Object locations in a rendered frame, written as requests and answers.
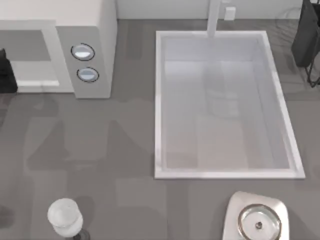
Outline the white sink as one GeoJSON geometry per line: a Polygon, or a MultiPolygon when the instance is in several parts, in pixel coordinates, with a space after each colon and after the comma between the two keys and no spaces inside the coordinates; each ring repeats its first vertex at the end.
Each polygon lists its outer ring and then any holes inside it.
{"type": "Polygon", "coordinates": [[[156,179],[306,177],[264,30],[157,31],[156,179]]]}

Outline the round microwave knob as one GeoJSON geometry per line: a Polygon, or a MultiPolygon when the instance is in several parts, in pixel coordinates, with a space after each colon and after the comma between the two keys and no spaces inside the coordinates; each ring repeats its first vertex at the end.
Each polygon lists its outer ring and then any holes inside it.
{"type": "Polygon", "coordinates": [[[90,61],[95,57],[95,50],[86,43],[72,46],[70,52],[79,61],[90,61]]]}
{"type": "Polygon", "coordinates": [[[99,72],[92,67],[77,70],[77,77],[85,83],[93,83],[99,79],[99,72]]]}

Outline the pale microwave oven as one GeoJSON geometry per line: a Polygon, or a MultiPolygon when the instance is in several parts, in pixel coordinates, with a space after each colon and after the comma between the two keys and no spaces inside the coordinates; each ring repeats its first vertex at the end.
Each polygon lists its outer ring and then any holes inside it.
{"type": "Polygon", "coordinates": [[[0,19],[53,20],[64,53],[73,92],[78,99],[107,99],[111,96],[117,44],[115,0],[0,0],[0,19]],[[80,61],[71,47],[85,43],[95,56],[80,61]],[[77,70],[94,68],[95,82],[83,82],[77,70]]]}

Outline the tall white tap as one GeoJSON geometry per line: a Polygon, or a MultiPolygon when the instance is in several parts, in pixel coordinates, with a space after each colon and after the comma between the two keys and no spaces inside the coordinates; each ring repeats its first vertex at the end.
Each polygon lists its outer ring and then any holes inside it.
{"type": "Polygon", "coordinates": [[[215,36],[221,5],[229,4],[232,1],[233,0],[209,0],[206,31],[209,38],[215,36]]]}

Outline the pale microwave door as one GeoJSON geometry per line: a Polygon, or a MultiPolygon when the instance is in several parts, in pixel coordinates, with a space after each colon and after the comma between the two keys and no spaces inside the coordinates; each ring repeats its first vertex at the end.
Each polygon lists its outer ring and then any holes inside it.
{"type": "Polygon", "coordinates": [[[0,19],[0,49],[20,93],[73,93],[54,20],[0,19]]]}

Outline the clear wine glass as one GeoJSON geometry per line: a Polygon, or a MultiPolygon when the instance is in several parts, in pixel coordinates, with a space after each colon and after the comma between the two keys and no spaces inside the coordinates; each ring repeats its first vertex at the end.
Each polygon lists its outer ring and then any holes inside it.
{"type": "Polygon", "coordinates": [[[80,208],[71,198],[55,200],[47,210],[47,219],[53,230],[65,240],[91,240],[90,233],[83,227],[80,208]]]}

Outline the round glass dish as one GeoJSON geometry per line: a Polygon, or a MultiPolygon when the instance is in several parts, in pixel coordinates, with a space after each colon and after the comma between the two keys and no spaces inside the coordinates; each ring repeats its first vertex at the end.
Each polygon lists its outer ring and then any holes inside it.
{"type": "Polygon", "coordinates": [[[237,229],[243,240],[280,240],[282,222],[269,206],[253,203],[239,212],[237,229]]]}

